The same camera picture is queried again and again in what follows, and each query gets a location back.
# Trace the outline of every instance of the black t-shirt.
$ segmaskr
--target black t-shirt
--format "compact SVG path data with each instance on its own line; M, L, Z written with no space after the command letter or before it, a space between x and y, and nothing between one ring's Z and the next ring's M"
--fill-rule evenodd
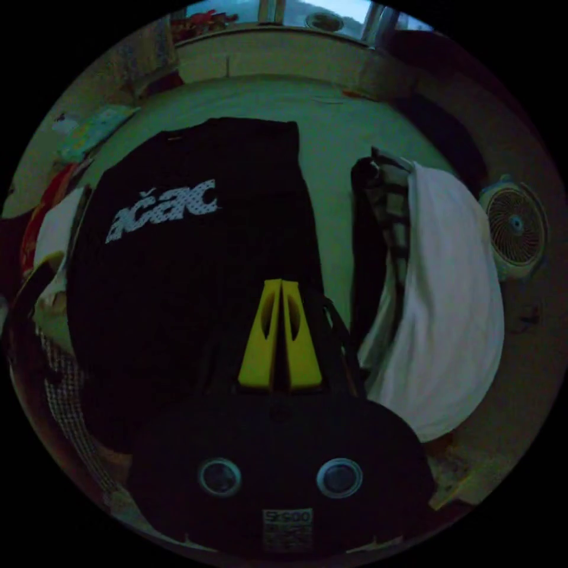
M67 314L93 377L85 420L108 447L128 451L188 391L204 345L254 317L264 280L323 292L298 153L294 122L220 118L162 132L101 177L69 265Z

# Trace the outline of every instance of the fan grille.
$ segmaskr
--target fan grille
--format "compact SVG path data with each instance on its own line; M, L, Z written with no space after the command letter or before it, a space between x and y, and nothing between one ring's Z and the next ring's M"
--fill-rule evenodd
M538 259L546 230L529 195L519 189L503 189L491 199L487 215L493 246L507 262L526 266Z

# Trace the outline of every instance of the camera lens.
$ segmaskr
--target camera lens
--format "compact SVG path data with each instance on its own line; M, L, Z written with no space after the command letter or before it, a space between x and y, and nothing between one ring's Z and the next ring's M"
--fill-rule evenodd
M326 497L343 499L353 495L361 487L363 472L354 461L340 457L320 467L316 483Z
M200 466L198 481L201 488L210 495L230 497L240 489L241 472L233 462L215 458Z

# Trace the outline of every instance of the white cloth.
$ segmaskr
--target white cloth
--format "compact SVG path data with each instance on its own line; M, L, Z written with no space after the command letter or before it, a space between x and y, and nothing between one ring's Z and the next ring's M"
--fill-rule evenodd
M373 369L384 358L391 339L395 318L396 276L390 253L386 259L386 275L377 316L359 347L359 364L362 369Z
M67 274L65 271L67 250L71 239L73 221L75 220L84 189L74 189L53 209L50 209L43 219L37 235L34 268L37 268L52 254L63 253L64 255L55 277L40 295L40 298L48 303L53 301L55 294L63 292L67 288Z
M398 414L426 442L456 428L479 405L499 366L505 324L481 206L440 170L414 164L408 185L411 244L402 320L366 386L370 400ZM382 319L379 309L373 330Z

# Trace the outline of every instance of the colorful item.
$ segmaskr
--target colorful item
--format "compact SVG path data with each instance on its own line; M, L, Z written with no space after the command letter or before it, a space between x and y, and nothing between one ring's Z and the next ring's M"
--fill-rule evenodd
M79 164L69 164L65 166L63 170L51 180L51 183L41 197L39 205L31 214L20 248L20 268L23 279L27 278L33 270L37 236L40 232L43 219L45 219L47 212L60 203L65 197L67 186L78 167Z
M209 10L201 14L193 14L189 18L182 20L172 20L172 36L174 43L180 43L202 36L207 32L222 31L227 25L236 22L238 15L227 15L225 12L219 14L216 10Z
M59 157L66 163L82 162L89 151L139 110L139 107L122 105L103 107L65 138L57 151Z

